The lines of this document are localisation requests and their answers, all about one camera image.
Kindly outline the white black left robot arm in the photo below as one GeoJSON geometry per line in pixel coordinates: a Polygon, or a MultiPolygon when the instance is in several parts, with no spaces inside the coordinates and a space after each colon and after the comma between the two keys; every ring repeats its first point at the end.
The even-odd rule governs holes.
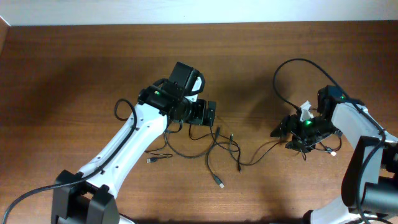
{"type": "Polygon", "coordinates": [[[199,100],[203,84],[176,83],[143,89],[130,117],[105,148],[76,174],[64,170],[56,178],[52,223],[132,223],[116,205],[119,190],[144,151],[165,133],[170,121],[212,126],[215,102],[199,100]]]}

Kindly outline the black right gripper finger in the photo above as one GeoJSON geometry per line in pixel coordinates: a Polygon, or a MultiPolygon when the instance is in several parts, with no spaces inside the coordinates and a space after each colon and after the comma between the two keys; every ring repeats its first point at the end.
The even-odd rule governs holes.
{"type": "Polygon", "coordinates": [[[284,137],[291,131],[295,131],[298,125],[299,118],[296,114],[285,116],[278,126],[270,133],[270,137],[284,137]]]}
{"type": "Polygon", "coordinates": [[[298,140],[291,140],[285,144],[286,149],[291,149],[298,152],[310,152],[311,147],[306,146],[304,143],[298,140]]]}

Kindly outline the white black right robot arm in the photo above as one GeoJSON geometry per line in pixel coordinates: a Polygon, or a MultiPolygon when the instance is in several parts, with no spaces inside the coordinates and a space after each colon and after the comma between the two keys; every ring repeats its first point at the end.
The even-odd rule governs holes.
{"type": "Polygon", "coordinates": [[[341,185],[341,195],[309,210],[304,223],[386,222],[397,216],[397,138],[382,128],[361,100],[346,96],[337,86],[318,91],[318,116],[305,102],[286,116],[272,137],[292,139],[287,149],[307,154],[324,139],[345,136],[354,149],[341,185]]]}

